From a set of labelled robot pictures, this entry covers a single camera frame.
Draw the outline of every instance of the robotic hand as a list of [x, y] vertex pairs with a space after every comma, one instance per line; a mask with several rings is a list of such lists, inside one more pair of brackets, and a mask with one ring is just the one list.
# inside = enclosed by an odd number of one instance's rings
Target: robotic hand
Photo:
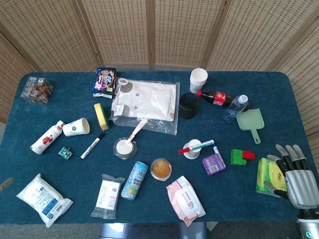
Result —
[[286, 149], [276, 144], [282, 159], [267, 155], [269, 160], [275, 161], [286, 179], [287, 192], [277, 190], [268, 182], [266, 187], [276, 195], [289, 199], [292, 205], [299, 209], [298, 222], [302, 237], [305, 239], [319, 239], [319, 190], [312, 171], [308, 170], [306, 158], [298, 145]]

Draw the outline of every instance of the yellow package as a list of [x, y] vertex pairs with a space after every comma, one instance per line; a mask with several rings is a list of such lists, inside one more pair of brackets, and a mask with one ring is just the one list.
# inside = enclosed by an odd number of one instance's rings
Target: yellow package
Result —
[[261, 158], [258, 162], [256, 192], [279, 197], [269, 191], [264, 182], [269, 182], [276, 189], [287, 191], [285, 177], [277, 164], [267, 158]]

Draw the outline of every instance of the blue tablecloth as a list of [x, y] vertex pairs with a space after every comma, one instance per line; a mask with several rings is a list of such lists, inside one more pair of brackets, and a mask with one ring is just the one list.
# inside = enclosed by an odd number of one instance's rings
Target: blue tablecloth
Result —
[[[46, 77], [54, 90], [48, 105], [32, 105], [19, 97], [30, 75]], [[118, 76], [136, 80], [180, 82], [180, 93], [189, 91], [190, 72], [119, 72]], [[209, 72], [203, 90], [218, 90], [236, 96], [246, 94], [253, 108], [260, 108], [265, 127], [258, 130], [260, 144], [250, 131], [241, 131], [236, 121], [223, 120], [224, 108], [201, 100], [192, 119], [178, 119], [177, 136], [141, 130], [136, 137], [137, 154], [123, 161], [112, 154], [114, 142], [132, 133], [132, 127], [115, 126], [85, 158], [80, 155], [100, 134], [93, 105], [102, 103], [110, 114], [111, 100], [92, 97], [95, 73], [30, 73], [17, 89], [0, 147], [0, 182], [14, 177], [13, 184], [0, 192], [0, 224], [41, 224], [38, 213], [16, 197], [38, 173], [65, 198], [72, 207], [56, 223], [169, 223], [180, 222], [167, 195], [166, 186], [184, 175], [192, 184], [206, 215], [196, 221], [282, 221], [294, 220], [298, 214], [288, 200], [255, 192], [258, 159], [267, 154], [279, 155], [275, 144], [298, 144], [315, 170], [313, 157], [298, 112], [293, 90], [286, 75], [276, 72]], [[59, 120], [66, 123], [85, 117], [90, 124], [88, 135], [61, 135], [42, 155], [30, 150], [47, 129]], [[189, 140], [215, 139], [227, 168], [207, 176], [201, 160], [211, 154], [202, 149], [195, 160], [186, 159], [177, 150]], [[58, 155], [62, 147], [71, 147], [73, 156], [65, 160]], [[257, 159], [246, 166], [230, 164], [233, 148], [251, 150]], [[155, 180], [147, 172], [134, 201], [119, 197], [116, 220], [90, 217], [100, 190], [101, 174], [127, 178], [136, 161], [148, 165], [157, 158], [172, 164], [166, 182]]]

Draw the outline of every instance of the cola bottle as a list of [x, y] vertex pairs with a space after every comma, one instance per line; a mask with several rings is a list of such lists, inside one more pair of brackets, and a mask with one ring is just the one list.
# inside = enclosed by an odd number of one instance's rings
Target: cola bottle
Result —
[[235, 99], [235, 97], [219, 91], [202, 92], [201, 90], [198, 90], [196, 95], [197, 97], [204, 98], [207, 102], [213, 105], [222, 106], [226, 108], [229, 107]]

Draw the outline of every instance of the white package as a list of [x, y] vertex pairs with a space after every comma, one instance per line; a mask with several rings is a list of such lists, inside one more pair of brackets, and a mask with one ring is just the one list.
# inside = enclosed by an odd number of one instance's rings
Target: white package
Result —
[[110, 119], [132, 127], [140, 119], [149, 119], [144, 129], [176, 135], [178, 100], [179, 83], [119, 78]]
[[61, 194], [45, 182], [41, 178], [41, 174], [36, 175], [17, 197], [39, 213], [47, 228], [64, 214], [73, 203], [70, 199], [63, 198]]
[[116, 219], [115, 211], [118, 203], [119, 191], [125, 178], [114, 178], [113, 176], [102, 174], [102, 184], [96, 201], [92, 217], [103, 219]]
[[193, 187], [184, 176], [181, 176], [166, 188], [171, 205], [187, 227], [196, 218], [206, 214]]

